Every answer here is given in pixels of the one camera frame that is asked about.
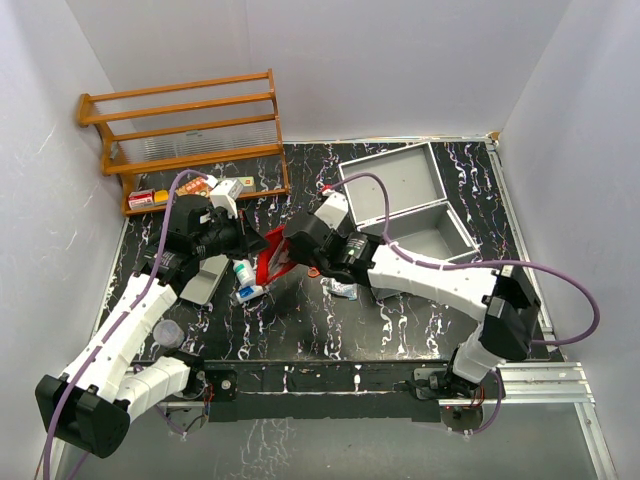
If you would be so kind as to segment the orange handled small scissors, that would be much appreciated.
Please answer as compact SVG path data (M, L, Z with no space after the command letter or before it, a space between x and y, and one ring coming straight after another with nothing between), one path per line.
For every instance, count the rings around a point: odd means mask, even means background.
M320 273L320 271L319 271L316 267L310 267L310 268L307 270L307 276L308 276L309 278L318 278L318 277L320 277L320 276L321 276L321 273Z

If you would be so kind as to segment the red fabric medicine pouch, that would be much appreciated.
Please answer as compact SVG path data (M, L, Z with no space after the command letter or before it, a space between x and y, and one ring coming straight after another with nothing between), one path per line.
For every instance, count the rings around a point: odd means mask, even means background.
M290 257L290 242L284 236L285 226L279 226L265 235L267 248L261 251L256 263L256 283L266 287L293 270L298 263Z

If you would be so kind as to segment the round item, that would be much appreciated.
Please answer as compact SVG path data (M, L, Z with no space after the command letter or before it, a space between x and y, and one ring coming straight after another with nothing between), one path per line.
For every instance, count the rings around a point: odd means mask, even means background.
M328 293L332 295L346 298L350 301L355 301L358 299L357 286L354 284L345 284L332 278L323 278L321 280L321 285Z

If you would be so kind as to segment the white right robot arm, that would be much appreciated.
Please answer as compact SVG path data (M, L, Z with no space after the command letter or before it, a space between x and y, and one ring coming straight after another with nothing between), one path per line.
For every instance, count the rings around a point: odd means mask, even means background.
M541 301L520 266L430 267L427 259L411 260L379 236L357 231L344 236L311 213L289 221L283 237L290 260L325 277L406 292L477 322L445 369L415 381L426 398L470 398L491 370L504 361L523 361L530 352Z

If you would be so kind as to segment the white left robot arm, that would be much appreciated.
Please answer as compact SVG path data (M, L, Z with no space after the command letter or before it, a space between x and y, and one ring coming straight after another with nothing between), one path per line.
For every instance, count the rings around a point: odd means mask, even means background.
M177 348L137 374L127 371L202 261L219 255L243 260L266 246L229 195L178 197L108 319L60 375L46 375L37 384L45 446L60 439L106 458L133 421L158 402L176 393L186 399L200 396L207 383L203 361Z

